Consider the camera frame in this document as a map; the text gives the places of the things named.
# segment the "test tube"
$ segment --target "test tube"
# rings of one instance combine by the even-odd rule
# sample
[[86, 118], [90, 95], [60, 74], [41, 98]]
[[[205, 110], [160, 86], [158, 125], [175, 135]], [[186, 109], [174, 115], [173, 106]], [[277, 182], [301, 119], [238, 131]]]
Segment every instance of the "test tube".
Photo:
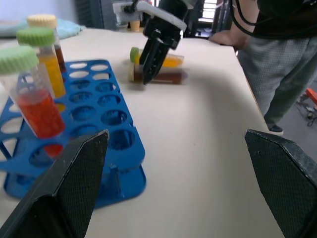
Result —
[[[186, 74], [181, 67], [162, 67], [158, 75], [151, 81], [153, 83], [181, 84]], [[143, 67], [130, 63], [128, 68], [128, 80], [130, 82], [143, 82]]]
[[[130, 61], [132, 63], [139, 64], [142, 51], [143, 50], [137, 47], [132, 47], [130, 51]], [[181, 66], [183, 62], [184, 62], [183, 56], [167, 54], [162, 67], [178, 67], [178, 66]]]
[[[54, 50], [53, 30], [47, 27], [30, 27], [17, 31], [16, 37], [20, 45], [30, 45], [39, 62], [46, 66], [55, 97], [64, 96], [66, 91]], [[65, 106], [62, 104], [58, 104], [57, 107], [60, 112], [65, 110]]]
[[[30, 46], [0, 49], [0, 83], [33, 133], [45, 139], [60, 134], [65, 124], [38, 70], [38, 63]], [[61, 145], [44, 147], [50, 157], [62, 149]]]
[[29, 27], [49, 27], [54, 32], [55, 42], [54, 48], [59, 64], [59, 69], [61, 73], [66, 72], [64, 56], [61, 50], [59, 36], [57, 33], [57, 19], [56, 16], [51, 14], [37, 14], [37, 15], [30, 15], [26, 18]]

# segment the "orange liquid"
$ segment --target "orange liquid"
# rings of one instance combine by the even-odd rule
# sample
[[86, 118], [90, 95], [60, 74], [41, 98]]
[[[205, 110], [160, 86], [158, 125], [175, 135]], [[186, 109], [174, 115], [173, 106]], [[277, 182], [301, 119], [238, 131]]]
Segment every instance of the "orange liquid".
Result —
[[[66, 94], [66, 91], [56, 56], [39, 56], [38, 58], [39, 62], [45, 64], [46, 66], [55, 97], [59, 98], [61, 96], [64, 96]], [[65, 110], [64, 105], [60, 104], [57, 107], [60, 112]]]
[[[48, 91], [38, 90], [20, 95], [16, 103], [38, 138], [50, 138], [65, 130], [65, 124]], [[44, 149], [50, 157], [54, 157], [63, 147], [49, 145]]]
[[[141, 54], [139, 53], [139, 55], [135, 56], [135, 63], [139, 64], [140, 63], [140, 57]], [[167, 55], [162, 67], [178, 67], [180, 65], [183, 64], [183, 58], [182, 57], [178, 57], [175, 55]]]

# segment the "table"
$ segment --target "table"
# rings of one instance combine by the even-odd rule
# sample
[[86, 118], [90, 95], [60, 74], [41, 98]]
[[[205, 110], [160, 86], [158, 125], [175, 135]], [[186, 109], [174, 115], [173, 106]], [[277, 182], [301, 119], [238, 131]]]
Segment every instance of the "table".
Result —
[[[145, 191], [96, 210], [86, 237], [282, 238], [243, 138], [267, 127], [234, 50], [183, 39], [175, 53], [185, 56], [184, 85], [124, 83], [131, 47], [145, 42], [97, 29], [61, 41], [66, 61], [110, 61], [146, 150]], [[0, 225], [17, 202], [0, 191]]]

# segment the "blue test tube rack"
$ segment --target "blue test tube rack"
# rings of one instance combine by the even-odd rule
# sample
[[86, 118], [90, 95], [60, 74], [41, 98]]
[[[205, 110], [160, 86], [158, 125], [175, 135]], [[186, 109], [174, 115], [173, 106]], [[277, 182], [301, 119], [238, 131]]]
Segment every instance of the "blue test tube rack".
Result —
[[[139, 195], [146, 186], [141, 166], [145, 150], [109, 62], [82, 60], [65, 65], [66, 95], [55, 99], [55, 103], [66, 106], [61, 112], [65, 131], [56, 137], [38, 139], [25, 121], [17, 133], [0, 131], [0, 150], [6, 157], [0, 161], [0, 170], [7, 172], [3, 185], [6, 193], [21, 199], [36, 177], [53, 163], [43, 149], [45, 145], [65, 146], [71, 138], [107, 129], [110, 139], [95, 207]], [[0, 126], [21, 117], [20, 112], [10, 110], [12, 105], [9, 98], [0, 116]], [[12, 154], [4, 143], [11, 139], [16, 139]]]

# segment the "red object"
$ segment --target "red object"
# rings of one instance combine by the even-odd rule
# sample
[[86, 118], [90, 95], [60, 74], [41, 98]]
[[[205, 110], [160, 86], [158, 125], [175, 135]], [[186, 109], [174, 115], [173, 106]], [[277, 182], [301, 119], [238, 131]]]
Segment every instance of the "red object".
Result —
[[[16, 103], [38, 138], [50, 138], [65, 130], [65, 124], [48, 91], [30, 91], [18, 96]], [[44, 149], [50, 157], [54, 157], [63, 147], [49, 145]]]
[[306, 95], [317, 105], [317, 93], [313, 89], [307, 89]]

